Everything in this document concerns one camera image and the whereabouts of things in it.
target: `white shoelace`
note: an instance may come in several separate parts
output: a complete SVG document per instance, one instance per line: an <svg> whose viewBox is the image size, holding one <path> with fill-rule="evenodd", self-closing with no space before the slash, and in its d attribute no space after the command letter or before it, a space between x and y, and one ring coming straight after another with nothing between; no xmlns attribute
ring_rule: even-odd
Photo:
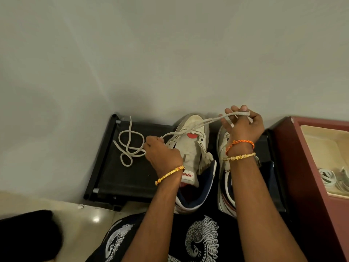
<svg viewBox="0 0 349 262"><path fill-rule="evenodd" d="M194 124L191 128L187 129L186 131L181 131L181 132L169 132L169 133L166 133L164 136L161 136L160 138L163 139L164 137L166 137L166 136L168 136L168 135L173 135L173 137L172 137L171 139L169 139L169 141L168 141L168 142L170 142L170 141L174 140L175 138L179 138L179 137L181 137L182 135L185 135L185 134L187 134L187 133L189 133L189 132L191 132L191 131L197 130L198 128L201 128L201 127L203 127L203 126L205 126L205 125L207 125L207 124L210 124L210 123L212 123L212 122L215 122L215 121L217 121L217 120L220 120L221 118L226 118L226 117L229 117L229 116L237 116L237 115L249 116L249 115L250 115L250 112L248 112L248 111L236 111L236 112L232 112L232 113L229 113L229 114L225 114L225 115L223 115L223 116L221 116L221 117L207 118L207 119L204 119L201 123ZM146 151L143 149L143 145L144 145L144 143L145 143L144 136L143 136L141 133L139 133L139 132L132 131L131 128L132 128L132 118L131 118L131 116L130 116L130 125L129 125L129 129L120 132L120 133L119 133L119 136L118 136L119 142L120 142L120 144L121 144L122 146L125 147L125 150L123 150L123 149L120 147L120 145L118 145L118 143L117 143L115 140L113 140L113 142L114 142L114 144L116 145L116 147L121 151L121 155L120 155L121 163L122 163L124 166L126 166L126 167L130 167L130 166L132 165L132 163L133 163L132 157L141 157L141 156L144 156L144 155L146 154ZM128 141L127 144L125 145L125 144L123 144L123 143L121 142L120 137L121 137L121 135L122 135L123 133L126 133L126 132L129 133L129 141ZM131 142L131 134L132 134L132 133L138 134L138 135L140 135L140 136L142 137L143 142L142 142L141 147L136 148L136 147L130 147L130 146L129 146L129 145L130 145L130 142ZM126 155L126 156L130 159L131 162L130 162L129 164L125 164L125 163L124 163L123 155Z"/></svg>

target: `worn sneaker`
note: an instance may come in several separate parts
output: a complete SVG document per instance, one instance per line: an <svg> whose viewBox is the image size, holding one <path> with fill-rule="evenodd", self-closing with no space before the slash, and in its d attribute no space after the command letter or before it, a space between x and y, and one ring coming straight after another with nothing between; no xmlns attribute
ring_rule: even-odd
<svg viewBox="0 0 349 262"><path fill-rule="evenodd" d="M229 141L229 133L222 126L217 136L217 154L219 157L220 171L219 171L219 183L218 183L218 195L217 203L218 209L230 216L236 218L236 206L234 200L233 184L230 174L229 161L223 161L223 158L227 158L225 155L225 146ZM258 166L260 167L259 158L254 157Z"/></svg>
<svg viewBox="0 0 349 262"><path fill-rule="evenodd" d="M177 148L183 157L185 170L176 197L174 213L186 214L196 211L206 200L215 176L217 163L207 152L209 126L200 114L187 115L166 145Z"/></svg>

